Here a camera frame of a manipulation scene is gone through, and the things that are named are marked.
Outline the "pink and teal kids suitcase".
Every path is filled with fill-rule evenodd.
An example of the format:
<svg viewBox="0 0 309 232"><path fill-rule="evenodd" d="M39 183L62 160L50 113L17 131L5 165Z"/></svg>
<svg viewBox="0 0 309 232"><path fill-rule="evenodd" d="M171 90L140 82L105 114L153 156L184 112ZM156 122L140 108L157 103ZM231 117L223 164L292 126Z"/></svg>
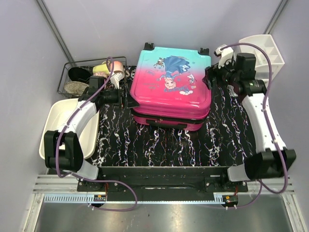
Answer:
<svg viewBox="0 0 309 232"><path fill-rule="evenodd" d="M211 108L211 91L202 81L210 65L207 48L190 50L145 43L130 87L135 121L199 130Z"/></svg>

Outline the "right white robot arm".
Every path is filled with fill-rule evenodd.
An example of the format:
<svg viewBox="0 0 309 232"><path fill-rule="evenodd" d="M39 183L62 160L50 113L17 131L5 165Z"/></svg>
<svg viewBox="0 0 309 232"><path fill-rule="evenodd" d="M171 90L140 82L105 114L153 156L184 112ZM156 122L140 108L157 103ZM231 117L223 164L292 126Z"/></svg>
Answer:
<svg viewBox="0 0 309 232"><path fill-rule="evenodd" d="M251 53L217 54L219 62L205 69L203 82L208 89L215 85L234 88L249 117L255 138L256 152L242 165L229 167L219 179L223 191L231 191L237 182L283 177L296 159L280 137L271 115L267 88L263 80L255 78L256 58Z"/></svg>

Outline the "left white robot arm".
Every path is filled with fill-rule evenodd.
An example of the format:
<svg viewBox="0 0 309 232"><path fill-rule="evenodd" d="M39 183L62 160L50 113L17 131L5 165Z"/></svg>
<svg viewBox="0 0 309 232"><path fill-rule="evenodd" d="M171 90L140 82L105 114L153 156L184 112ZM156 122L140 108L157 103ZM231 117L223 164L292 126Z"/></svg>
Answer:
<svg viewBox="0 0 309 232"><path fill-rule="evenodd" d="M120 82L126 75L111 73L107 78L91 76L89 87L78 98L77 105L69 118L56 130L48 130L43 136L44 161L49 169L56 170L59 177L72 174L87 181L93 191L104 187L97 166L84 159L79 141L80 135L88 122L106 104L126 107L128 96L126 88Z"/></svg>

